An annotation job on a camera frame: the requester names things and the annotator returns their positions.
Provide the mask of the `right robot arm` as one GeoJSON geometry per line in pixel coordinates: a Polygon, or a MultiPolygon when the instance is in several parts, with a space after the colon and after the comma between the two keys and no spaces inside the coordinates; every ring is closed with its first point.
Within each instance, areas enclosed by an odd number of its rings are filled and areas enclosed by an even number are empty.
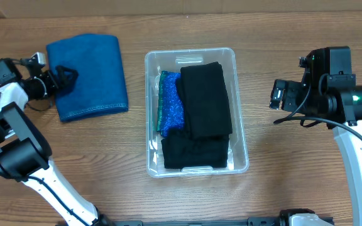
{"type": "Polygon", "coordinates": [[[302,80],[276,79],[270,108],[288,112],[275,124],[299,121],[302,127],[325,123],[340,150],[353,209],[362,225],[362,85],[357,85],[348,46],[320,48],[299,59],[302,80]]]}

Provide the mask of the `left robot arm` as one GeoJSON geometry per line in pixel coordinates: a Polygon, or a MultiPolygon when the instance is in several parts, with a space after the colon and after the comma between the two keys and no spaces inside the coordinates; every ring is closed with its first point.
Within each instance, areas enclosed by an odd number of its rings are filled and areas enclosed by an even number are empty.
{"type": "Polygon", "coordinates": [[[43,71],[46,64],[40,52],[0,59],[0,176],[35,190],[67,225],[112,225],[61,174],[48,141],[24,113],[29,101],[49,99],[77,79],[76,70],[43,71]]]}

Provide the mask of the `clear plastic container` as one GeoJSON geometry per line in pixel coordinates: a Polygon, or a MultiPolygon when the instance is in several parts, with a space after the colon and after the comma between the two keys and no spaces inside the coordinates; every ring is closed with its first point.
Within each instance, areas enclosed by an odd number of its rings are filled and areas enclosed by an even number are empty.
{"type": "Polygon", "coordinates": [[[146,169],[153,178],[239,174],[250,162],[244,135],[236,56],[231,48],[150,51],[145,56],[146,169]],[[228,161],[225,168],[210,166],[166,169],[162,137],[157,131],[159,81],[162,71],[179,72],[182,67],[218,62],[222,65],[230,103],[233,133],[229,136],[228,161]]]}

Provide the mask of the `sparkly blue fabric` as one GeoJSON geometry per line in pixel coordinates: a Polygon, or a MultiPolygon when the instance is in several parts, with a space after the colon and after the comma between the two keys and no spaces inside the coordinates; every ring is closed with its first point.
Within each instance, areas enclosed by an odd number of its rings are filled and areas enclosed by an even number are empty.
{"type": "Polygon", "coordinates": [[[184,106],[176,86],[180,76],[180,73],[168,71],[160,75],[156,129],[162,137],[167,137],[171,129],[184,128],[184,106]]]}

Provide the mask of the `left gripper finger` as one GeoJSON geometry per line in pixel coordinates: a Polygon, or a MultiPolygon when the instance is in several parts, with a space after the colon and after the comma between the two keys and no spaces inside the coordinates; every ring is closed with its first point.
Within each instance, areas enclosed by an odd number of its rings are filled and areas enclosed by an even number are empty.
{"type": "Polygon", "coordinates": [[[58,83],[56,94],[69,94],[73,91],[74,81],[61,81],[58,83]]]}
{"type": "Polygon", "coordinates": [[[58,65],[55,67],[59,82],[74,82],[78,77],[76,70],[58,65]]]}

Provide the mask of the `black cloth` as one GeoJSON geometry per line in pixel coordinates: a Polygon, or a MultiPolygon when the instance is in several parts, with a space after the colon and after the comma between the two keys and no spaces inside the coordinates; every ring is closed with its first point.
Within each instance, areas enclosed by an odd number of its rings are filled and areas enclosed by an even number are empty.
{"type": "Polygon", "coordinates": [[[233,133],[229,98],[220,63],[182,67],[176,85],[184,105],[185,130],[191,138],[228,136],[233,133]]]}
{"type": "Polygon", "coordinates": [[[161,144],[166,169],[227,166],[229,136],[192,139],[184,131],[172,129],[161,144]]]}

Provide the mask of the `teal blue towel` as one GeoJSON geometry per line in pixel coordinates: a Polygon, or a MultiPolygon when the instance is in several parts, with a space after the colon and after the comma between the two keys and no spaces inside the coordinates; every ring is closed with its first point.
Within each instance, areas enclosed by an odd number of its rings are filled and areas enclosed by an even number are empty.
{"type": "Polygon", "coordinates": [[[119,41],[113,35],[83,34],[46,46],[50,69],[78,72],[73,86],[55,95],[62,122],[126,112],[128,95],[119,41]]]}

